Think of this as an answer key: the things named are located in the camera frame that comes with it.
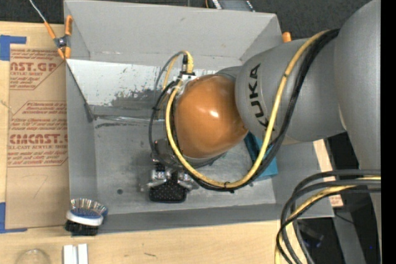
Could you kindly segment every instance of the clear glass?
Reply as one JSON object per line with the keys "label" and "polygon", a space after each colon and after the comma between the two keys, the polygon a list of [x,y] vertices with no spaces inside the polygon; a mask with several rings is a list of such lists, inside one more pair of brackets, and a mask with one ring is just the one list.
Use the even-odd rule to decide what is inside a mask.
{"label": "clear glass", "polygon": [[33,249],[23,253],[15,264],[51,264],[51,261],[44,251]]}

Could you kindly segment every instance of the black cable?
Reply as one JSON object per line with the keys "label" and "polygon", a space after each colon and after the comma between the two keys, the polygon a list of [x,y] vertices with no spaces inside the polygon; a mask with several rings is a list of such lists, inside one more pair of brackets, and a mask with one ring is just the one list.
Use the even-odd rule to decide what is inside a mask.
{"label": "black cable", "polygon": [[360,193],[367,193],[367,192],[373,193],[373,192],[381,192],[381,188],[376,188],[376,189],[344,189],[344,190],[340,190],[340,191],[338,191],[338,192],[334,192],[334,193],[325,195],[325,196],[321,197],[320,199],[318,199],[318,200],[316,200],[316,201],[313,201],[313,202],[310,203],[306,208],[304,208],[303,210],[301,210],[300,212],[298,212],[297,214],[295,214],[294,217],[290,218],[289,220],[287,220],[286,222],[284,222],[283,224],[281,224],[281,227],[280,227],[280,229],[279,229],[279,231],[278,231],[277,238],[276,238],[276,241],[277,241],[277,248],[278,248],[278,250],[280,251],[280,253],[282,254],[282,256],[285,258],[285,260],[286,260],[288,263],[293,264],[293,262],[288,258],[288,255],[285,253],[285,251],[282,249],[282,246],[280,245],[280,233],[282,232],[282,239],[283,239],[283,240],[285,240],[285,238],[288,239],[287,233],[286,233],[285,236],[283,235],[283,231],[286,231],[285,228],[288,226],[288,224],[290,224],[291,222],[296,221],[297,218],[298,218],[299,216],[301,216],[306,210],[310,209],[310,207],[312,207],[313,205],[315,205],[317,202],[321,201],[321,200],[324,199],[324,198],[330,197],[330,196],[339,195],[341,192],[359,193],[359,194],[360,194]]}
{"label": "black cable", "polygon": [[169,58],[169,60],[167,60],[167,62],[165,63],[165,65],[161,68],[161,71],[160,71],[160,73],[159,73],[159,75],[158,75],[158,77],[157,77],[157,80],[155,81],[155,84],[154,84],[154,100],[155,100],[155,94],[156,94],[156,92],[157,92],[158,83],[160,82],[161,76],[162,76],[162,74],[164,73],[166,67],[171,63],[171,61],[172,61],[176,56],[179,56],[179,55],[182,55],[182,54],[184,54],[184,53],[183,53],[183,52],[178,52],[178,53],[172,55],[172,56]]}
{"label": "black cable", "polygon": [[[307,193],[310,192],[310,191],[326,188],[326,187],[327,187],[327,186],[326,186],[327,184],[329,185],[329,187],[333,187],[333,186],[338,186],[338,185],[356,185],[356,184],[358,184],[358,185],[369,185],[369,184],[370,184],[370,185],[378,185],[378,184],[379,184],[379,185],[380,185],[381,182],[380,182],[380,181],[373,181],[373,180],[370,180],[370,181],[367,183],[366,181],[354,180],[353,182],[348,182],[348,181],[333,181],[333,182],[321,182],[321,183],[318,183],[318,184],[311,185],[311,186],[307,187],[307,189],[302,189],[302,190],[300,190],[300,191],[294,193],[294,194],[291,196],[291,198],[290,198],[290,201],[291,201],[291,202],[288,201],[288,202],[286,203],[286,205],[284,206],[284,209],[282,210],[281,223],[284,222],[284,221],[286,220],[286,218],[287,218],[287,211],[288,211],[288,209],[289,209],[289,207],[288,207],[289,205],[290,205],[290,212],[291,212],[291,213],[294,212],[294,210],[295,210],[295,201],[296,201],[298,198],[300,198],[302,195],[307,194]],[[311,260],[311,263],[313,263],[313,260],[312,260],[312,258],[309,256],[309,252],[308,252],[307,248],[305,247],[305,245],[304,245],[304,243],[303,243],[303,241],[302,241],[301,235],[298,237],[298,239],[299,239],[299,238],[300,238],[300,240],[299,240],[298,242],[299,242],[300,245],[303,245],[301,248],[302,248],[304,254],[305,254],[305,255],[308,254],[307,260],[308,260],[308,258],[309,258],[309,259]],[[290,241],[288,240],[287,236],[286,236],[286,238],[284,238],[284,242],[285,242],[286,248],[289,250],[289,253],[290,253],[290,255],[293,257],[293,259],[295,260],[295,262],[297,262],[298,264],[300,264],[301,262],[299,262],[298,257],[295,255],[295,253],[292,252],[293,248],[292,248],[292,246],[291,246],[291,244],[290,244]]]}
{"label": "black cable", "polygon": [[[309,177],[303,179],[295,187],[293,193],[299,191],[308,183],[318,180],[318,179],[325,178],[325,177],[330,177],[330,176],[333,176],[333,177],[334,176],[368,176],[368,175],[379,175],[380,176],[381,170],[380,169],[343,169],[343,170],[339,170],[339,171],[320,172],[320,173],[314,174],[312,176],[309,176]],[[294,210],[295,210],[295,203],[292,204],[292,206],[290,208],[291,212],[293,212]],[[301,236],[301,233],[299,231],[298,224],[293,223],[293,226],[294,226],[294,229],[296,232],[297,241],[300,244],[301,250],[305,254],[308,264],[314,264],[314,260],[312,259],[311,254],[309,253],[309,250],[303,241],[303,237]]]}
{"label": "black cable", "polygon": [[152,151],[154,157],[155,157],[159,162],[161,162],[161,164],[163,164],[164,166],[171,166],[171,167],[173,167],[173,166],[170,165],[169,163],[167,163],[166,161],[164,161],[164,160],[160,157],[160,155],[158,154],[157,150],[155,149],[155,145],[154,145],[154,142],[153,142],[153,123],[154,123],[155,116],[157,115],[157,112],[159,112],[159,110],[160,110],[160,109],[158,108],[158,106],[161,104],[161,102],[163,102],[163,99],[164,99],[164,97],[166,96],[167,91],[168,91],[171,87],[173,87],[173,86],[175,86],[175,85],[176,85],[176,82],[175,82],[175,81],[172,81],[172,82],[170,82],[170,83],[164,88],[164,90],[161,92],[160,96],[159,96],[158,99],[157,99],[157,102],[155,103],[155,106],[153,107],[153,112],[152,112],[151,117],[150,117],[150,123],[148,124],[148,142],[149,142],[149,144],[150,144],[150,148],[151,148],[151,151]]}
{"label": "black cable", "polygon": [[341,169],[336,171],[319,172],[317,174],[313,174],[303,179],[300,183],[298,183],[293,193],[305,187],[306,184],[321,178],[326,178],[331,176],[369,176],[369,175],[380,176],[381,170],[380,169]]}
{"label": "black cable", "polygon": [[[299,199],[303,195],[306,195],[309,192],[312,192],[314,190],[319,190],[319,189],[323,189],[323,188],[326,188],[326,187],[346,186],[346,185],[354,185],[354,186],[381,185],[381,181],[369,180],[369,179],[366,179],[366,180],[357,180],[356,179],[356,180],[342,180],[342,181],[320,182],[320,183],[313,184],[313,185],[310,185],[308,187],[305,187],[303,189],[300,189],[298,191],[295,191],[295,192],[293,192],[292,196],[289,198],[289,200],[286,202],[285,206],[283,207],[281,218],[280,218],[281,224],[286,221],[287,213],[288,213],[289,209],[291,210],[291,212],[294,212],[295,202],[297,201],[297,199]],[[296,263],[300,264],[301,262],[298,260],[298,257],[293,252],[293,248],[292,248],[292,246],[290,244],[290,241],[288,240],[286,230],[282,231],[282,236],[283,236],[283,241],[284,241],[284,243],[286,245],[286,248],[289,250],[290,255],[293,257],[293,259],[295,260]]]}
{"label": "black cable", "polygon": [[233,189],[227,189],[227,188],[223,188],[223,187],[218,187],[218,186],[214,186],[211,184],[206,183],[205,181],[198,179],[197,177],[195,177],[194,175],[192,175],[192,173],[189,173],[189,175],[203,188],[205,189],[209,189],[209,190],[216,190],[216,191],[229,191],[229,192],[234,192],[236,189],[242,188],[245,185],[248,185],[249,183],[251,183],[252,181],[254,181],[259,175],[261,175],[261,173],[263,171],[265,171],[269,164],[272,162],[272,160],[275,158],[276,153],[278,152],[280,146],[282,145],[283,139],[286,136],[286,131],[287,128],[290,124],[291,121],[291,116],[293,114],[299,93],[301,91],[301,87],[303,86],[306,74],[308,73],[309,67],[311,66],[313,60],[315,59],[315,57],[320,53],[320,51],[322,50],[322,48],[328,44],[331,40],[333,40],[339,33],[339,29],[336,30],[329,30],[326,33],[324,33],[323,35],[321,35],[307,50],[307,53],[304,57],[304,60],[301,64],[301,67],[299,68],[299,72],[297,75],[297,79],[293,88],[293,93],[291,94],[291,98],[289,101],[289,105],[288,105],[288,109],[286,111],[285,114],[285,118],[283,120],[282,126],[280,128],[278,137],[271,143],[272,147],[270,149],[270,151],[268,152],[267,156],[265,157],[265,159],[263,160],[263,162],[261,163],[261,166],[259,167],[259,169],[257,170],[257,172],[255,173],[255,175],[253,175],[250,180],[248,180],[245,184],[239,186],[239,187],[235,187]]}

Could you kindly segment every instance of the orange clip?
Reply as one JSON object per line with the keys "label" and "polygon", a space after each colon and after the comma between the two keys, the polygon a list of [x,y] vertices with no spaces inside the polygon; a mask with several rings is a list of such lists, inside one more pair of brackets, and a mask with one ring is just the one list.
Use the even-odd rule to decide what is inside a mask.
{"label": "orange clip", "polygon": [[[65,28],[64,28],[65,38],[72,35],[72,23],[73,23],[73,17],[71,15],[68,15],[66,17],[66,23],[65,23]],[[55,40],[56,39],[55,32],[51,28],[49,23],[44,22],[44,25],[47,28],[48,34],[51,37],[51,39]],[[70,58],[70,55],[71,55],[71,49],[70,49],[70,47],[67,46],[67,44],[65,46],[58,47],[58,54],[60,55],[60,57],[62,59],[65,59],[65,58],[68,59],[68,58]]]}
{"label": "orange clip", "polygon": [[282,40],[284,43],[291,41],[291,34],[290,32],[283,32],[282,33]]}

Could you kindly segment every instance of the table surface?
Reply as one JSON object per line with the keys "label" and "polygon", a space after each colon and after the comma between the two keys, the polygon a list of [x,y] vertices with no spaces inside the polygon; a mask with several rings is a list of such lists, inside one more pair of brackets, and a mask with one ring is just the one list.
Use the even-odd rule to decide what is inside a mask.
{"label": "table surface", "polygon": [[[6,25],[9,30],[6,34],[16,35],[32,23],[8,22]],[[0,26],[5,26],[5,23],[0,22]],[[0,202],[5,201],[6,188],[8,82],[9,62],[0,61]],[[321,158],[322,169],[328,170],[329,157],[323,141],[315,142],[314,146]],[[278,229],[278,221],[265,221],[71,237],[61,226],[33,228],[25,232],[0,234],[0,262],[15,263],[25,251],[41,249],[49,255],[52,263],[62,263],[64,245],[87,243],[89,262],[95,264],[273,263]],[[298,244],[292,232],[291,241],[294,245]]]}

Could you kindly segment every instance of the orange spherical object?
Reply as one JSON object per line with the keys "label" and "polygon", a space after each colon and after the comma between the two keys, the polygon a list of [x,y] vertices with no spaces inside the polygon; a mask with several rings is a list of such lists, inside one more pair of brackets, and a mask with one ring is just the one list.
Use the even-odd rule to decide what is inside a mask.
{"label": "orange spherical object", "polygon": [[186,85],[174,124],[181,153],[197,159],[228,151],[248,132],[236,108],[235,83],[222,75],[204,75]]}

